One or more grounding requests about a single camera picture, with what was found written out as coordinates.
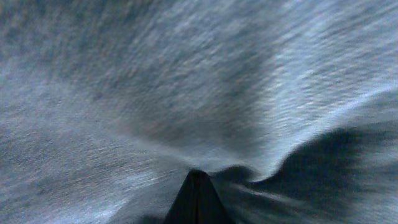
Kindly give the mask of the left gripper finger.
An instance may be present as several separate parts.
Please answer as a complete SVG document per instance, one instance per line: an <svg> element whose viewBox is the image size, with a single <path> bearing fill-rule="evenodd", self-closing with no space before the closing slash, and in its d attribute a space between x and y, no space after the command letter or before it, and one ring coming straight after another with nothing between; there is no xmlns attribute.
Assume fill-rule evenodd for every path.
<svg viewBox="0 0 398 224"><path fill-rule="evenodd" d="M164 224L235 224L211 182L210 176L192 169L164 219Z"/></svg>

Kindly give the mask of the dark blue jeans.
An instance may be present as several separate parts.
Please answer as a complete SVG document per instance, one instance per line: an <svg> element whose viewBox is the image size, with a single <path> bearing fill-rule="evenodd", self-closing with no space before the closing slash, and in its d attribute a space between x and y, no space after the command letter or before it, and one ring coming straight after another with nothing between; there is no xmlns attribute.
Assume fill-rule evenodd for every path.
<svg viewBox="0 0 398 224"><path fill-rule="evenodd" d="M2 1L1 222L397 222L396 1Z"/></svg>

